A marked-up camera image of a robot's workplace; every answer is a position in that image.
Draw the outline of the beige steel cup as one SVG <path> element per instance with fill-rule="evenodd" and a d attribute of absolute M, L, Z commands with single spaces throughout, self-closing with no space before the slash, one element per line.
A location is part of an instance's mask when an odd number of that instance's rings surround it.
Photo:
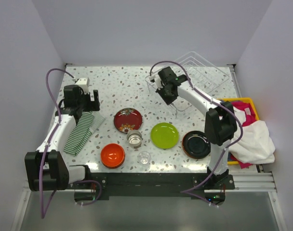
<path fill-rule="evenodd" d="M 142 134 L 137 130 L 131 130 L 127 133 L 126 139 L 132 148 L 138 148 L 142 143 Z"/>

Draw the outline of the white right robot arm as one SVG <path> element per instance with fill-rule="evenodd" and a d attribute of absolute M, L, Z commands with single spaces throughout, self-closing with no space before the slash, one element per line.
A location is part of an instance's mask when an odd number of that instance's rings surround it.
<path fill-rule="evenodd" d="M 205 116 L 204 134 L 210 143 L 211 157 L 208 170 L 212 173 L 207 177 L 207 184 L 218 189 L 224 184 L 222 175 L 228 171 L 228 150 L 240 125 L 233 105 L 211 97 L 193 84 L 187 72 L 178 76 L 169 66 L 148 78 L 167 105 L 181 98 Z"/>

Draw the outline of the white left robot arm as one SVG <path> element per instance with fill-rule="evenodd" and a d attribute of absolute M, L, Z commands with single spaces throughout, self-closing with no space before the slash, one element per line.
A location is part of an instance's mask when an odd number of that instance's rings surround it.
<path fill-rule="evenodd" d="M 62 154 L 71 132 L 82 121 L 82 114 L 100 110 L 98 90 L 87 93 L 73 84 L 65 86 L 63 92 L 63 99 L 55 103 L 57 110 L 53 127 L 44 142 L 25 156 L 27 180 L 32 191 L 65 190 L 74 182 L 87 189 L 92 184 L 89 168 L 86 165 L 67 165 Z"/>

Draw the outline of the clear glass cup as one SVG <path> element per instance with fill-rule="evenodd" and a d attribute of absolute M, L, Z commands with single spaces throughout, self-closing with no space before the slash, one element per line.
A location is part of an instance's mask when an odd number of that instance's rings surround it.
<path fill-rule="evenodd" d="M 142 151 L 142 152 L 140 152 L 140 153 L 138 154 L 137 158 L 138 158 L 138 162 L 139 162 L 139 163 L 141 163 L 141 164 L 143 164 L 143 165 L 146 165 L 146 164 L 148 164 L 148 163 L 150 162 L 150 160 L 151 160 L 151 155 L 150 155 L 150 153 L 147 152 L 147 151 Z"/>

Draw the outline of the clear wire dish rack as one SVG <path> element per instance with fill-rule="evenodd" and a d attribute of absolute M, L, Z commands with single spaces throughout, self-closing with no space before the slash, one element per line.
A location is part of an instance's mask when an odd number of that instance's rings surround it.
<path fill-rule="evenodd" d="M 215 98 L 215 94 L 219 92 L 219 89 L 231 77 L 228 67 L 217 67 L 195 51 L 190 51 L 182 55 L 175 62 L 178 64 L 158 64 L 151 68 L 145 77 L 150 94 L 157 97 L 163 103 L 166 110 L 171 112 L 175 117 L 185 116 L 191 110 L 195 110 L 196 107 L 180 97 L 170 105 L 167 105 L 160 95 L 156 93 L 156 85 L 150 82 L 149 76 L 158 75 L 161 69 L 170 67 L 177 77 L 181 76 L 185 78 L 185 82 L 181 84 L 182 87 L 189 86 L 190 90 L 192 88 L 200 89 L 200 91 L 205 92 L 213 99 Z"/>

